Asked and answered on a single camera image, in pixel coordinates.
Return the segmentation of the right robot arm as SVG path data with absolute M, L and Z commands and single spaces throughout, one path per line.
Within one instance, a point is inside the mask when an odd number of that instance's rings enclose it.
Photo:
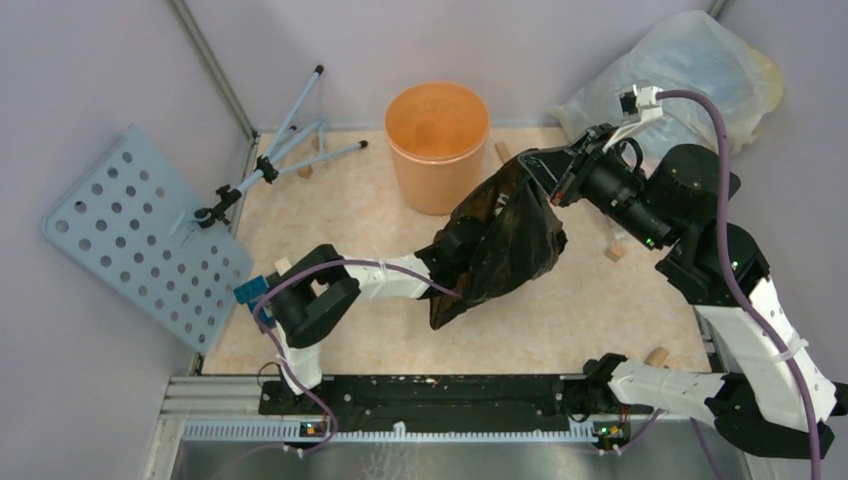
M 692 373 L 608 353 L 586 364 L 589 404 L 687 416 L 759 457 L 824 458 L 835 438 L 828 420 L 846 414 L 847 387 L 825 378 L 806 353 L 754 238 L 728 224 L 726 240 L 718 240 L 720 186 L 736 191 L 739 178 L 722 177 L 718 155 L 697 144 L 673 146 L 646 174 L 625 161 L 625 151 L 637 148 L 632 138 L 614 141 L 612 126 L 602 124 L 570 145 L 522 152 L 517 162 L 553 205 L 586 200 L 646 247 L 665 249 L 657 271 L 720 336 L 738 368 Z

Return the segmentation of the large translucent trash bag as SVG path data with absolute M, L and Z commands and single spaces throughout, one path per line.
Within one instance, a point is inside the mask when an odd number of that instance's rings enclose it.
M 575 140 L 590 126 L 620 124 L 619 96 L 633 85 L 705 95 L 724 120 L 733 155 L 753 143 L 784 96 L 777 65 L 703 11 L 673 15 L 548 113 Z

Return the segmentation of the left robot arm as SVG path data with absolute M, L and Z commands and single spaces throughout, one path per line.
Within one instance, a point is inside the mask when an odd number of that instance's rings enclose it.
M 316 247 L 287 270 L 267 278 L 268 291 L 254 311 L 273 319 L 280 343 L 283 401 L 297 413 L 319 404 L 320 343 L 357 300 L 460 297 L 459 278 L 480 243 L 484 224 L 465 216 L 412 254 L 388 260 L 340 255 Z

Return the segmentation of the black trash bag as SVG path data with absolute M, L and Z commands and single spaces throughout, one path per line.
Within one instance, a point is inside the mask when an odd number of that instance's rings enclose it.
M 516 160 L 503 164 L 415 252 L 432 281 L 458 294 L 427 290 L 430 327 L 438 330 L 546 274 L 566 243 L 562 222 L 531 175 Z

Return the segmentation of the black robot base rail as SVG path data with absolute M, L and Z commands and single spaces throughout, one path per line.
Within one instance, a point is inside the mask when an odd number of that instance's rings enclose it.
M 326 375 L 306 394 L 268 380 L 258 404 L 264 416 L 336 418 L 342 433 L 382 432 L 398 422 L 412 433 L 564 432 L 580 420 L 650 411 L 623 407 L 577 374 Z

